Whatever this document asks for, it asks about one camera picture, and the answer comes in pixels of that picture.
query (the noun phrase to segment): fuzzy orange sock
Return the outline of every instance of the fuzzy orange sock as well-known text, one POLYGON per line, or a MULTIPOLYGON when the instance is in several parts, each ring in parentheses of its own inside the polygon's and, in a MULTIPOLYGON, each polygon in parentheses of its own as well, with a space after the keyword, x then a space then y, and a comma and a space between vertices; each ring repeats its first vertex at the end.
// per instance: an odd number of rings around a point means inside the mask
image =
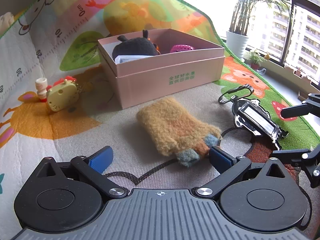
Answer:
POLYGON ((184 166, 206 156, 221 138, 218 127, 199 121, 171 97, 141 109, 137 119, 158 152, 164 156, 175 154, 184 166))

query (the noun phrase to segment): play mat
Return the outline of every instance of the play mat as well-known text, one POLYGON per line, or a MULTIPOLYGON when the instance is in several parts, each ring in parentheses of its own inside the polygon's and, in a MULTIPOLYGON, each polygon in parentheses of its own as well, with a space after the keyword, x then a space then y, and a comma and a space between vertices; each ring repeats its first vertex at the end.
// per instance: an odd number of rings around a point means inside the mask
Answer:
MULTIPOLYGON (((138 125, 136 113, 150 104, 121 110, 100 67, 97 39, 142 29, 172 28, 225 46, 211 20, 182 0, 37 0, 0 38, 0 239, 21 229, 13 210, 18 191, 45 156, 57 162, 89 156, 109 145, 112 164, 105 176, 131 190, 141 188, 195 189, 218 175, 207 159, 191 168, 163 157, 138 125), (82 94, 72 107, 48 115, 36 96, 35 80, 53 84, 71 75, 91 82, 93 92, 82 94)), ((225 49, 221 80, 173 96, 196 118, 220 127, 220 147, 227 153, 265 162, 274 149, 233 124, 231 103, 218 97, 230 88, 249 83, 252 98, 289 131, 283 149, 315 148, 319 137, 302 118, 283 120, 286 101, 262 77, 225 49)), ((308 202, 300 227, 309 237, 320 221, 320 187, 311 189, 301 168, 287 166, 308 202)))

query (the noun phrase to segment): blue gripper pad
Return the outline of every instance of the blue gripper pad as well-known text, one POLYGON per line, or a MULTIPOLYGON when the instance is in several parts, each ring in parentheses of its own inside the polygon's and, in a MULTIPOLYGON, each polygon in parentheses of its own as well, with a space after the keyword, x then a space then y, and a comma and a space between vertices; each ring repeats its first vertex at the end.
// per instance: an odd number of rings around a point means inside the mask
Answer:
POLYGON ((110 146, 105 146, 85 159, 85 162, 95 171, 102 174, 113 161, 113 150, 110 146))
POLYGON ((209 161, 213 167, 221 174, 236 164, 236 158, 213 146, 209 150, 209 161))

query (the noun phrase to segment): floor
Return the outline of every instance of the floor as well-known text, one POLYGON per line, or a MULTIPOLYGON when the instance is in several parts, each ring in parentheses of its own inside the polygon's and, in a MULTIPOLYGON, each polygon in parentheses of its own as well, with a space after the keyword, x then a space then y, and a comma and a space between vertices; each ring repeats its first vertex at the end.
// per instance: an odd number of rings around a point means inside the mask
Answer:
MULTIPOLYGON (((273 75, 266 73, 263 76, 265 80, 269 82, 290 104, 293 106, 300 105, 301 101, 298 99, 298 91, 295 91, 290 85, 284 85, 280 80, 278 80, 273 75)), ((320 118, 314 116, 313 114, 308 114, 304 116, 312 128, 320 135, 320 118)))

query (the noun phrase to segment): height measurement ruler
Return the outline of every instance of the height measurement ruler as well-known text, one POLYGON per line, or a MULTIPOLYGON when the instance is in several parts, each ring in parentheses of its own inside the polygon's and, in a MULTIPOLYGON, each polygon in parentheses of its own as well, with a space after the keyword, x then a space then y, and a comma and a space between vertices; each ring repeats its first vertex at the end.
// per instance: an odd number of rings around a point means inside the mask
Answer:
MULTIPOLYGON (((54 31, 54 35, 58 38, 58 42, 56 45, 53 45, 49 48, 47 48, 45 51, 44 49, 36 49, 35 54, 37 58, 39 59, 40 62, 42 62, 44 59, 46 59, 49 55, 55 54, 55 50, 59 48, 62 44, 65 44, 67 40, 71 38, 71 35, 74 33, 77 33, 79 31, 79 28, 81 25, 87 23, 89 20, 86 17, 86 11, 84 10, 82 5, 77 6, 78 9, 78 17, 79 20, 78 22, 75 23, 75 25, 70 29, 70 30, 63 30, 62 28, 56 29, 54 31)), ((19 84, 22 79, 27 76, 28 74, 32 73, 32 70, 40 66, 40 63, 37 62, 32 66, 25 67, 24 69, 22 68, 17 68, 15 71, 14 78, 11 80, 6 80, 8 81, 9 85, 2 84, 0 81, 0 99, 4 99, 5 95, 11 91, 17 84, 19 84)))

